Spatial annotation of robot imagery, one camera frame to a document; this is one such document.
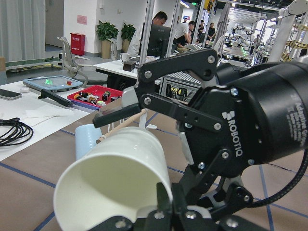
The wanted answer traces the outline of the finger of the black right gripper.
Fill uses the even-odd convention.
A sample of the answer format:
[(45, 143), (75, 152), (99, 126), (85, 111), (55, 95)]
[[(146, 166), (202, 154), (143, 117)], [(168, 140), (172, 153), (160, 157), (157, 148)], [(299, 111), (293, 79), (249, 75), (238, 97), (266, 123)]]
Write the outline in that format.
[(231, 215), (253, 202), (252, 194), (242, 185), (231, 183), (227, 189), (219, 185), (215, 190), (202, 196), (197, 205), (207, 208), (212, 217)]
[(135, 89), (134, 87), (128, 87), (123, 91), (120, 106), (97, 114), (92, 122), (95, 128), (100, 128), (140, 112), (141, 108)]

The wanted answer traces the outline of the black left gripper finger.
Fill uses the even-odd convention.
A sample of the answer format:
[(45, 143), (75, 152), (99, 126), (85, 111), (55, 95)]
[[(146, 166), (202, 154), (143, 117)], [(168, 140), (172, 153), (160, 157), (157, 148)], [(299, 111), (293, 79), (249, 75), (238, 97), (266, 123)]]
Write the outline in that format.
[(157, 205), (149, 205), (137, 212), (135, 231), (170, 231), (172, 206), (162, 183), (156, 185)]

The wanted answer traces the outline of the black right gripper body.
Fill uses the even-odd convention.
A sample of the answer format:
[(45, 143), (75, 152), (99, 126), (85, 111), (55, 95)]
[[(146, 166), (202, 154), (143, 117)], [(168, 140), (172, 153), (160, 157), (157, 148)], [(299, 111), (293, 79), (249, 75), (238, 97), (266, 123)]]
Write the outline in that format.
[[(218, 64), (204, 49), (143, 64), (135, 88), (140, 106), (176, 119), (189, 165), (180, 180), (185, 201), (219, 185), (238, 183), (249, 166), (308, 150), (308, 58), (256, 65), (244, 71)], [(154, 82), (186, 72), (201, 83), (187, 105), (156, 94)], [(305, 154), (295, 177), (278, 193), (248, 207), (279, 200), (303, 177)]]

